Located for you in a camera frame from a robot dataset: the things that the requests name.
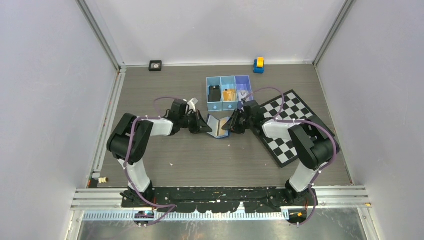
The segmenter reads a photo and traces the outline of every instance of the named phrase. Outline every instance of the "small blue book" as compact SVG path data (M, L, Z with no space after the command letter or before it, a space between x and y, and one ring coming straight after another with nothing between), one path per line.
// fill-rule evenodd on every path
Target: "small blue book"
M230 120L230 117L224 117L222 119L216 119L214 116L208 114L206 118L206 124L212 129L212 132L208 132L209 135L216 139L226 138L230 135L228 130L223 130L222 127Z

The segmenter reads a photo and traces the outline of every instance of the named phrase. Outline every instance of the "wooden table surface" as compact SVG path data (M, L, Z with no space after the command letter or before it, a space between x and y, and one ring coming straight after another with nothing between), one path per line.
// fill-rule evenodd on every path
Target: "wooden table surface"
M264 74L253 73L253 66L165 66L160 72L146 67L128 68L114 120L114 127L124 113L138 116L157 116L153 100L162 96L183 99L197 98L196 105L206 118L206 77L249 75L253 90L276 87L283 92L295 90L306 104L332 130L317 73L312 65L266 65ZM254 94L262 104L278 95L273 90ZM172 100L158 101L161 115L171 107ZM216 118L230 116L232 111L211 112ZM148 176L157 187L226 187L226 186L283 186L294 174L299 160L279 168L262 145L247 131L215 139L208 134L190 134L181 129L174 136L150 138L143 157ZM126 187L127 180L121 165L106 153L102 177L109 183L99 187ZM350 185L343 153L319 176L318 186Z

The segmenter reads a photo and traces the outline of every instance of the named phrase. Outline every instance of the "blue box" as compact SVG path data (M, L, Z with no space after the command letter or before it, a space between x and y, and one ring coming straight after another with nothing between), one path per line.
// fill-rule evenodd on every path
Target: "blue box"
M210 97L210 90L220 89L220 99L216 94ZM206 104L209 112L234 111L242 108L242 98L252 92L251 81L248 75L242 76L213 76L206 78ZM251 95L246 101L253 100Z
M242 99L252 92L251 80L248 75L235 76L235 89L237 91L238 108L243 107ZM253 94L246 99L246 102L253 100Z
M207 110L208 111L222 111L223 110L223 100L222 95L219 99L219 101L209 101L209 90L211 87L218 86L221 87L221 77L220 76L214 76L214 77L207 77L206 78L206 104L207 104Z

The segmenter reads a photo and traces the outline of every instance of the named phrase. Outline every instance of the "black phone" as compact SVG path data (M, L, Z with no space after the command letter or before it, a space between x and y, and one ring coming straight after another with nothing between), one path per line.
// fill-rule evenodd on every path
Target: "black phone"
M209 86L209 95L207 96L208 101L221 102L221 87L220 86Z

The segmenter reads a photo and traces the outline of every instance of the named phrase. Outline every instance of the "metal floor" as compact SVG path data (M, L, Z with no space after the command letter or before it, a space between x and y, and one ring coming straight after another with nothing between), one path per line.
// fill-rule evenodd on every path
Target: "metal floor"
M138 228L132 221L84 221L79 240L364 240L356 208L317 209L297 228L279 220L177 221Z
M165 66L160 72L147 67L128 68L113 124L124 113L157 116L153 100L162 96L197 98L196 105L206 118L206 77L249 75L252 89L276 87L283 92L295 90L306 104L334 129L323 90L312 65L267 65L264 74L254 74L250 65L237 66ZM273 90L254 94L262 104L278 95ZM161 116L172 100L158 101ZM231 116L232 111L211 112L214 117ZM215 139L208 134L192 135L182 129L174 136L152 137L143 157L145 168L157 187L241 187L284 186L295 172L299 160L279 168L261 142L249 131ZM102 177L109 182L99 187L126 187L121 165L106 153ZM343 153L319 176L317 186L350 185Z

